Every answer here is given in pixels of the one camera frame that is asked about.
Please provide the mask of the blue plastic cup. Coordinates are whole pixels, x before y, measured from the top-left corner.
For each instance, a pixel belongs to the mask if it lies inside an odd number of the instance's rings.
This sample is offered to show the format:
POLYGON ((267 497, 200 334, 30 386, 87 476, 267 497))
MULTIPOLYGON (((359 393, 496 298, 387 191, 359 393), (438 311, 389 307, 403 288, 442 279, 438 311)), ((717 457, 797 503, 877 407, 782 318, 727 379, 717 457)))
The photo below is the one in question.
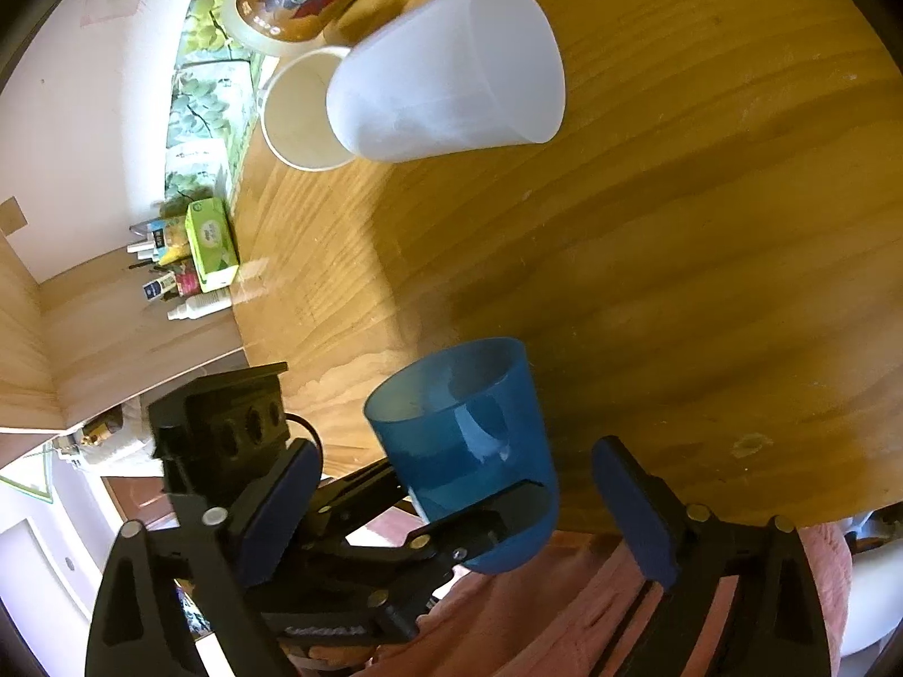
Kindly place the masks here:
POLYGON ((548 543, 559 481, 522 342, 488 338, 437 351, 377 386, 363 411, 424 520, 449 517, 522 480, 550 492, 537 524, 468 559, 467 569, 511 572, 548 543))

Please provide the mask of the green leaf poster strip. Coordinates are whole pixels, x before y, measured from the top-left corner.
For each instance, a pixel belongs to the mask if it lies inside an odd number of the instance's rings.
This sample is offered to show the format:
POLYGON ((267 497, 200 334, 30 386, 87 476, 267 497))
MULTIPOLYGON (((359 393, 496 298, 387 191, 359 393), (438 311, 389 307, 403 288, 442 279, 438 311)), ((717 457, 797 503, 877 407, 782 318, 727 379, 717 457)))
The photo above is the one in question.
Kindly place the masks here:
POLYGON ((226 29, 233 0, 190 0, 172 77, 164 200, 230 200, 257 124, 257 91, 275 61, 226 29))

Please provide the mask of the green tissue box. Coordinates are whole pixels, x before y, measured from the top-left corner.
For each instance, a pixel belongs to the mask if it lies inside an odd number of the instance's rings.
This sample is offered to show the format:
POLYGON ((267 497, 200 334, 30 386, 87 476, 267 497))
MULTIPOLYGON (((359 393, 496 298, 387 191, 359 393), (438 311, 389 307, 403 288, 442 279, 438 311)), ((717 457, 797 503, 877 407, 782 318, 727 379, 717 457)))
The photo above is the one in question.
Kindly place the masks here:
POLYGON ((185 232, 200 289, 215 292, 230 286, 239 271, 239 257, 223 200, 210 197, 191 202, 185 232))

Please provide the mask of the white spray bottle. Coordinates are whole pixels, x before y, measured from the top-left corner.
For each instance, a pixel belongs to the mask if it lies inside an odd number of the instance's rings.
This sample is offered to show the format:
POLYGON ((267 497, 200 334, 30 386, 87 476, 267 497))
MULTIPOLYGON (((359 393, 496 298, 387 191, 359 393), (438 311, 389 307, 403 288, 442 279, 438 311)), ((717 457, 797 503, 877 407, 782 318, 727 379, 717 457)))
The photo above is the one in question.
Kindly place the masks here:
POLYGON ((194 321, 205 318, 213 313, 222 312, 233 305, 231 293, 228 289, 219 289, 215 292, 200 293, 187 298, 178 307, 168 310, 167 318, 170 321, 194 321))

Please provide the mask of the wooden bookshelf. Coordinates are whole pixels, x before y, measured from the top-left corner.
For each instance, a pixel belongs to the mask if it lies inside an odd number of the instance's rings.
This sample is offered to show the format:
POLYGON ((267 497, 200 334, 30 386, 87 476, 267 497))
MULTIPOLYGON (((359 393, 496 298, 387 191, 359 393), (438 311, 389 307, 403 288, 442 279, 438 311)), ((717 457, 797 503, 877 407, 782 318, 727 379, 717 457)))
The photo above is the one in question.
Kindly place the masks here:
POLYGON ((170 321, 115 249, 35 282, 2 243, 2 429, 61 433, 242 348, 231 310, 170 321))

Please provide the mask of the checkered paper cup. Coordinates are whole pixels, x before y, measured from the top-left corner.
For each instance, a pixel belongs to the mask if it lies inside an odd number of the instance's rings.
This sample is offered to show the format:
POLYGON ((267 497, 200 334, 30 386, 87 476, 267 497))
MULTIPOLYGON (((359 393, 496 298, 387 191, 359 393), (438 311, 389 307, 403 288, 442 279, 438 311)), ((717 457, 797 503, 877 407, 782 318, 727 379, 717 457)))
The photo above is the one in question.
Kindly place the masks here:
POLYGON ((260 122, 269 150, 284 165, 321 173, 353 161, 326 110, 327 88, 349 52, 346 46, 320 47, 295 58, 269 81, 260 122))

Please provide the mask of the white plastic cup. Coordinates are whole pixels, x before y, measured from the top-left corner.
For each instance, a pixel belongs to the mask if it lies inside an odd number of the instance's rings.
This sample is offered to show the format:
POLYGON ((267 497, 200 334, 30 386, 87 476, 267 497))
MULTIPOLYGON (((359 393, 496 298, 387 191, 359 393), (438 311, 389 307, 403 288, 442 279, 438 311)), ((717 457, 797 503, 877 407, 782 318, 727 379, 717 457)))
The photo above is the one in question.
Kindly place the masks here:
POLYGON ((326 93, 335 136, 369 161, 545 144, 566 107, 537 0, 430 0, 358 43, 326 93))

